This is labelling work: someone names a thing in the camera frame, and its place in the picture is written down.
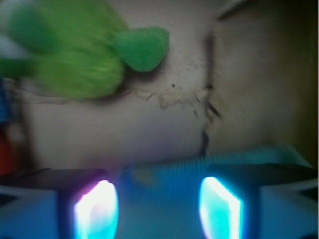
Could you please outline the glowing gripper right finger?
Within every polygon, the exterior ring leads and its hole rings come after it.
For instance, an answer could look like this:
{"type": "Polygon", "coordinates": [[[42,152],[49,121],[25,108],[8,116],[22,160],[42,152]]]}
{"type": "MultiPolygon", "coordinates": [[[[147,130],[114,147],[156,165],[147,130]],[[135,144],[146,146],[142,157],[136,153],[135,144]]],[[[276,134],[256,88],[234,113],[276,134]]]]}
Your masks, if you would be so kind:
{"type": "Polygon", "coordinates": [[[208,239],[316,239],[318,171],[298,164],[219,164],[199,189],[208,239]]]}

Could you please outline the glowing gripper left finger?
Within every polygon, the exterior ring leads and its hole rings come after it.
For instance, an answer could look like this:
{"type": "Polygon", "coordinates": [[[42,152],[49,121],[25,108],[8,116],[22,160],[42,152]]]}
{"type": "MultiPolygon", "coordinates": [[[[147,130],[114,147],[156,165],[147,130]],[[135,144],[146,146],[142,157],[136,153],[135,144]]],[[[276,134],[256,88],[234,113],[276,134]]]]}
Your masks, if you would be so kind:
{"type": "Polygon", "coordinates": [[[3,239],[112,239],[117,190],[102,169],[25,170],[0,178],[3,239]]]}

